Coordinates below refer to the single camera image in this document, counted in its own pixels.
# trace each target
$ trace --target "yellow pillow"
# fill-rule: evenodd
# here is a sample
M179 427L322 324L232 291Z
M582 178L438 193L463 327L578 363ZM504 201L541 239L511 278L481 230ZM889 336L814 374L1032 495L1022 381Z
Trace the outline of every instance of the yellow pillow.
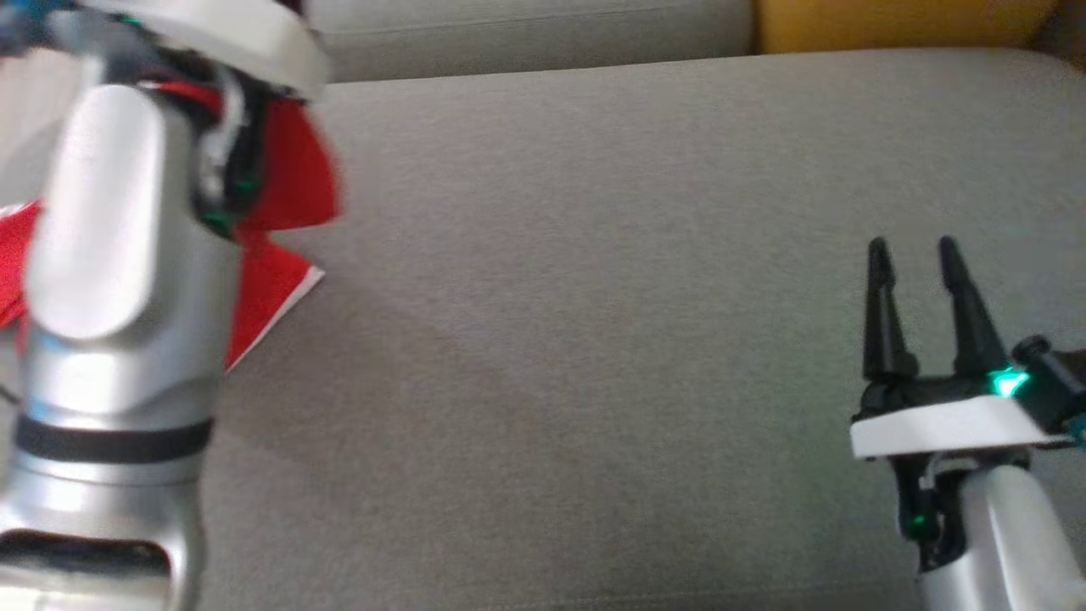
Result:
M1025 47L1058 0L758 0L763 53Z

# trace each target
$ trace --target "gray upholstery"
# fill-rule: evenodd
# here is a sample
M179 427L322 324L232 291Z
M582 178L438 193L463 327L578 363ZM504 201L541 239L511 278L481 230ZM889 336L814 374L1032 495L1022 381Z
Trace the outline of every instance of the gray upholstery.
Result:
M749 0L311 0L339 80L750 52Z
M915 609L849 455L867 241L929 372L945 232L1008 342L1086 344L1083 107L996 50L333 87L345 213L226 385L205 608ZM1082 457L1037 472L1086 560Z

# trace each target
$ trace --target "couch cushion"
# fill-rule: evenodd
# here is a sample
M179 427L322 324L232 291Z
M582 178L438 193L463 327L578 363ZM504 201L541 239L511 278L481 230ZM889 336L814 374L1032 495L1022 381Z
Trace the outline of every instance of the couch cushion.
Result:
M339 80L659 62L750 51L749 0L312 0Z
M930 373L943 233L1008 343L1083 346L1084 105L996 50L333 87L345 215L227 382L204 607L917 609L849 455L867 241ZM1037 472L1086 561L1081 461Z

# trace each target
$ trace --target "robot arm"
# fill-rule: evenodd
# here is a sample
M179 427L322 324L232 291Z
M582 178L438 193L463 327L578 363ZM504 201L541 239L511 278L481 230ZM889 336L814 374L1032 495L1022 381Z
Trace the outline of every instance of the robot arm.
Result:
M940 242L954 296L955 374L921 378L906 348L886 242L869 252L864 378L850 430L856 458L885 458L898 491L898 532L920 551L932 611L1086 609L1086 580L1028 449L1083 443L1082 354L1040 338L1011 367L957 244Z
M7 40L48 41L97 69L67 118L28 256L0 609L192 611L205 557L198 484L241 268L232 226L258 192L263 109L318 94L327 62L270 0L4 11L0 39L33 24L34 36ZM214 87L222 116L156 80Z

